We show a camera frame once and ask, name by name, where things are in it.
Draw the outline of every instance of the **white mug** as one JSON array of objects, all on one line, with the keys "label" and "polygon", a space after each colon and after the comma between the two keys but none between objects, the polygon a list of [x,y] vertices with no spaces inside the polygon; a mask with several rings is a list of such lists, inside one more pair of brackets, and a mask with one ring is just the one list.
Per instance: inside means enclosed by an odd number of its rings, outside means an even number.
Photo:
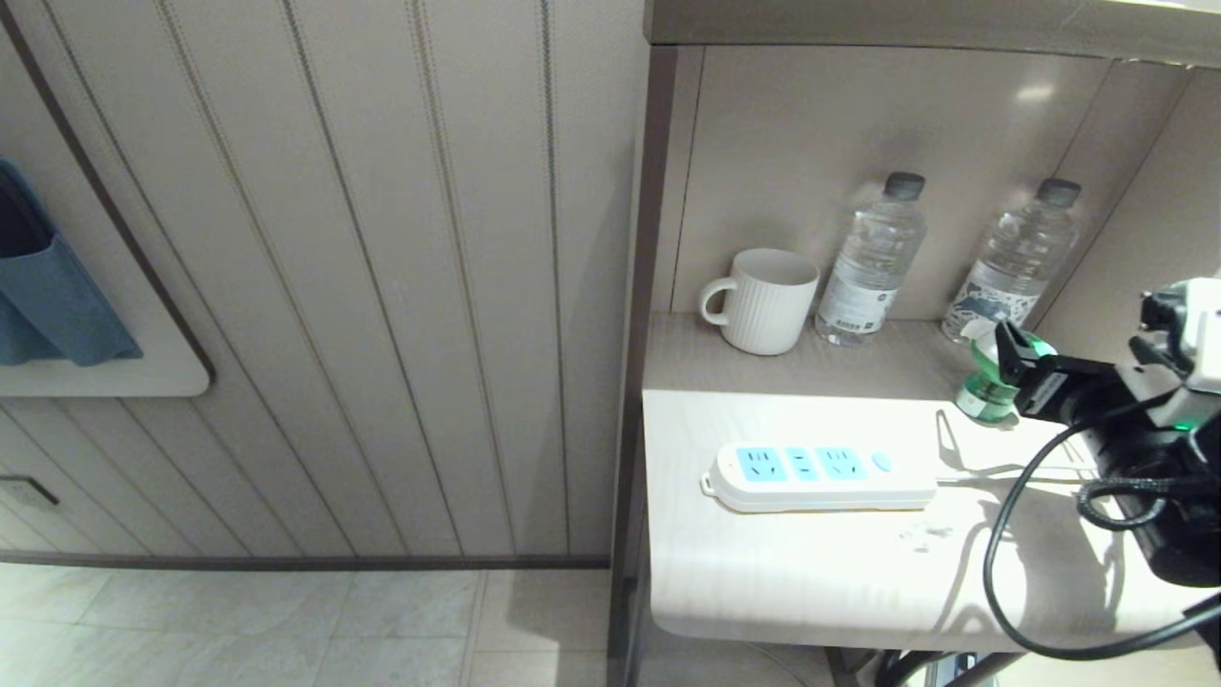
[{"label": "white mug", "polygon": [[[700,314],[720,327],[734,348],[756,356],[778,356],[792,349],[810,316],[818,289],[818,267],[808,259],[775,248],[751,248],[734,255],[728,277],[700,292]],[[725,293],[725,306],[708,311],[708,299]]]}]

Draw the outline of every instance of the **wall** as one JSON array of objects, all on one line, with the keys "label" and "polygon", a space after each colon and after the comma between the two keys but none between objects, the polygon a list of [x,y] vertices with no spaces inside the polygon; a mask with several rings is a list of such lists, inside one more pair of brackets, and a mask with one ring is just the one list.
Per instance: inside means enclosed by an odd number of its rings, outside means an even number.
[{"label": "wall", "polygon": [[608,553],[639,2],[10,6],[216,381],[0,404],[6,548]]},{"label": "wall", "polygon": [[1182,67],[1059,55],[685,48],[653,309],[694,311],[700,288],[750,246],[803,253],[828,273],[852,210],[893,170],[928,177],[929,225],[893,318],[940,317],[980,234],[1046,176],[1084,185],[1071,272],[1187,78]]},{"label": "wall", "polygon": [[1221,71],[1194,70],[1156,145],[1048,311],[1060,353],[1131,362],[1139,293],[1221,276]]}]

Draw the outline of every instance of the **baseboard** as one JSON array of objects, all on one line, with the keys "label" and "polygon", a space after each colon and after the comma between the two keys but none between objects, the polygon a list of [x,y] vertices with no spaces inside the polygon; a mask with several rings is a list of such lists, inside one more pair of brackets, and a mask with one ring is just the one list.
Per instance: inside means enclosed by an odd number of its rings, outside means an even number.
[{"label": "baseboard", "polygon": [[606,556],[465,556],[465,558],[304,558],[304,559],[205,559],[142,558],[89,554],[0,552],[0,563],[62,565],[76,567],[122,567],[143,570],[217,571],[370,571],[370,570],[600,570],[609,569]]}]

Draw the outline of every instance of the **water bottle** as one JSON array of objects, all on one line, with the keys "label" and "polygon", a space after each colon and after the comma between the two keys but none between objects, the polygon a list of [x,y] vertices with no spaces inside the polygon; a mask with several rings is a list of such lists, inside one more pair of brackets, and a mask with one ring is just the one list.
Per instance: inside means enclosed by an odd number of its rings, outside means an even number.
[{"label": "water bottle", "polygon": [[1077,242],[1068,207],[1078,194],[1081,185],[1048,178],[1029,205],[1000,217],[945,312],[941,331],[946,336],[965,342],[962,327],[979,317],[1022,326]]},{"label": "water bottle", "polygon": [[916,209],[924,177],[894,172],[882,199],[857,210],[818,303],[814,331],[838,347],[861,347],[878,334],[928,228]]}]

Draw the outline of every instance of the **power strip switch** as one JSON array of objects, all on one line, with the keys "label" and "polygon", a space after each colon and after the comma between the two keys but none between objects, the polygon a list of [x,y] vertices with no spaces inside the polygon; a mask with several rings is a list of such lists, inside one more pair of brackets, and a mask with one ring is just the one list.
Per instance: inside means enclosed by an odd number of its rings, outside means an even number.
[{"label": "power strip switch", "polygon": [[937,480],[917,461],[862,447],[726,444],[700,478],[744,514],[923,510]]}]

